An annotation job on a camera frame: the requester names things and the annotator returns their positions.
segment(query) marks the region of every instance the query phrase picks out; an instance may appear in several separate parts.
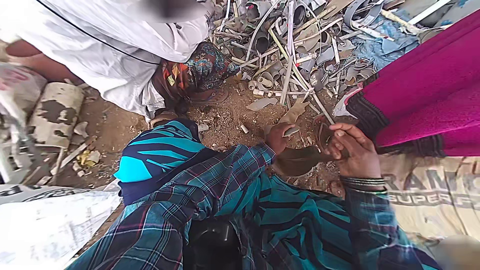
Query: white clothing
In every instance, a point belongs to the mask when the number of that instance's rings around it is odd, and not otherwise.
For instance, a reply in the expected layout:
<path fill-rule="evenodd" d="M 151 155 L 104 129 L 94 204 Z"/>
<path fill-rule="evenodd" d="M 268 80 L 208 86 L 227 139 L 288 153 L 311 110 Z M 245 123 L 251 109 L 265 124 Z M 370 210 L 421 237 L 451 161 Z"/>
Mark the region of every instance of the white clothing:
<path fill-rule="evenodd" d="M 148 23 L 129 17 L 129 3 L 115 0 L 41 1 L 89 34 L 149 62 L 185 62 L 208 35 L 206 16 L 176 24 Z M 150 82 L 157 65 L 89 37 L 35 0 L 16 0 L 10 8 L 3 15 L 11 15 L 9 27 L 18 36 L 66 65 L 104 99 L 147 120 L 165 107 Z"/>

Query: pink saree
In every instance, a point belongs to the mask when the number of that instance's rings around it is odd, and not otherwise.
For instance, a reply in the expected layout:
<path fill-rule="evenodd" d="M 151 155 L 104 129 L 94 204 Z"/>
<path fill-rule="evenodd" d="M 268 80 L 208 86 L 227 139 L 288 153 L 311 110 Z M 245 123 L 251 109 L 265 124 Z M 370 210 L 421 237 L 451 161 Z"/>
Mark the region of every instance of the pink saree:
<path fill-rule="evenodd" d="M 347 110 L 381 152 L 480 156 L 480 11 L 369 78 Z"/>

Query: scrap pile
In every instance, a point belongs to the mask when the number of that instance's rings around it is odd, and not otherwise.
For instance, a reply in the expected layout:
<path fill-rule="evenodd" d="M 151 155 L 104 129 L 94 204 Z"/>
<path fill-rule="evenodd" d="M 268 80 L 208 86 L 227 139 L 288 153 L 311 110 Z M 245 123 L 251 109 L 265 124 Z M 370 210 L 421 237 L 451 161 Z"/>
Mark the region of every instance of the scrap pile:
<path fill-rule="evenodd" d="M 448 27 L 415 25 L 440 4 L 406 21 L 408 16 L 404 20 L 394 14 L 404 2 L 227 0 L 223 6 L 216 5 L 216 14 L 221 16 L 216 17 L 210 40 L 240 65 L 239 76 L 248 81 L 249 90 L 259 96 L 267 94 L 270 99 L 261 102 L 263 106 L 275 104 L 271 100 L 275 96 L 290 109 L 291 98 L 305 95 L 305 100 L 313 100 L 310 107 L 333 123 L 317 93 L 340 98 L 383 68 L 385 56 L 401 51 L 387 58 L 388 64 L 418 46 L 419 37 Z M 378 45 L 379 51 L 367 45 Z"/>

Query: shirt sleeve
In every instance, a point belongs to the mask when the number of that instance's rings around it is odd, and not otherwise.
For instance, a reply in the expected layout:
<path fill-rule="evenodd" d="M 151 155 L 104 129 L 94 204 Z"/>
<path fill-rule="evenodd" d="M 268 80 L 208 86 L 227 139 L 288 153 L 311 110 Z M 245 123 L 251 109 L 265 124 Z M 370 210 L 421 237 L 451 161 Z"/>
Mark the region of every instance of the shirt sleeve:
<path fill-rule="evenodd" d="M 265 143 L 238 145 L 182 171 L 129 205 L 68 270 L 179 269 L 192 219 L 217 213 L 231 193 L 257 179 L 275 153 Z"/>
<path fill-rule="evenodd" d="M 387 191 L 345 187 L 345 192 L 353 262 L 358 269 L 441 269 L 407 239 L 390 207 Z"/>

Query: soil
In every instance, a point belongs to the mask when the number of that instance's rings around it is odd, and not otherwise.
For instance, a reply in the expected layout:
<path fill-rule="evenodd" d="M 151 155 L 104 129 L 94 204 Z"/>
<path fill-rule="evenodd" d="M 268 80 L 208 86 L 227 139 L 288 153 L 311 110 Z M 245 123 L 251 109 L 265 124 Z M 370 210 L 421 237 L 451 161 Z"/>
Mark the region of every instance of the soil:
<path fill-rule="evenodd" d="M 215 106 L 193 106 L 187 117 L 198 124 L 205 123 L 209 129 L 200 132 L 202 142 L 207 147 L 222 151 L 236 144 L 254 146 L 263 139 L 263 127 L 275 124 L 287 112 L 287 107 L 279 104 L 269 104 L 260 111 L 251 111 L 246 108 L 250 103 L 262 98 L 255 96 L 249 90 L 241 92 L 238 83 L 233 78 L 223 85 L 229 91 L 229 97 Z M 320 100 L 328 111 L 332 111 L 336 100 L 331 99 L 326 93 L 320 93 Z M 315 144 L 312 119 L 316 115 L 310 107 L 306 107 L 297 120 L 300 132 L 290 137 L 289 147 L 301 148 L 309 146 L 309 136 Z M 336 122 L 351 123 L 351 118 L 336 117 Z M 98 139 L 91 144 L 90 150 L 101 153 L 100 162 L 89 169 L 87 175 L 79 177 L 72 169 L 72 162 L 60 173 L 55 185 L 71 186 L 78 188 L 96 188 L 110 183 L 113 174 L 119 166 L 121 151 L 126 144 L 139 133 L 147 129 L 143 116 L 125 111 L 113 103 L 103 100 L 98 91 L 86 91 L 81 114 L 78 122 L 87 121 L 87 133 L 96 135 Z M 245 134 L 240 128 L 245 125 L 249 132 Z M 338 169 L 333 162 L 319 163 L 309 173 L 300 177 L 283 177 L 285 181 L 304 189 L 321 190 L 344 197 L 344 191 L 338 178 Z M 81 254 L 96 240 L 98 240 L 120 215 L 123 206 L 120 206 L 97 231 L 95 237 L 79 252 Z"/>

